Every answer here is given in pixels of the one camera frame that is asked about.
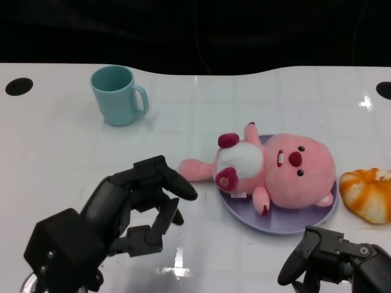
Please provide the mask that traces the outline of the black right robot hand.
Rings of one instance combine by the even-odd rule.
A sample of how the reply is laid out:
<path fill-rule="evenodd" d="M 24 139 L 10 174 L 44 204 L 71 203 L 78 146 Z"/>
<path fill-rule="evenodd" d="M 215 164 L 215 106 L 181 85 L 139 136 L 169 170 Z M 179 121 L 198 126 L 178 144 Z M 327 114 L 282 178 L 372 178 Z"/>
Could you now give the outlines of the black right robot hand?
<path fill-rule="evenodd" d="M 352 292 L 390 292 L 390 255 L 376 244 L 355 244 L 343 233 L 307 226 L 277 282 L 295 292 L 319 292 L 322 281 L 348 281 Z"/>

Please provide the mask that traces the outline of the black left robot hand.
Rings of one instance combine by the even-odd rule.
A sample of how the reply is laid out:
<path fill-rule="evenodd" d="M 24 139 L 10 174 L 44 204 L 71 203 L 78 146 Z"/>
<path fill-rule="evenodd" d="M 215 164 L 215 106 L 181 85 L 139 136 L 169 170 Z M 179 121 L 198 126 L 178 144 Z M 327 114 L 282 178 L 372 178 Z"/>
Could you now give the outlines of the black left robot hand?
<path fill-rule="evenodd" d="M 171 224 L 182 225 L 179 200 L 194 201 L 195 188 L 170 168 L 164 156 L 137 162 L 131 169 L 108 176 L 99 183 L 81 211 L 106 246 L 108 256 L 131 257 L 159 253 Z M 153 225 L 130 226 L 131 211 L 157 209 Z"/>

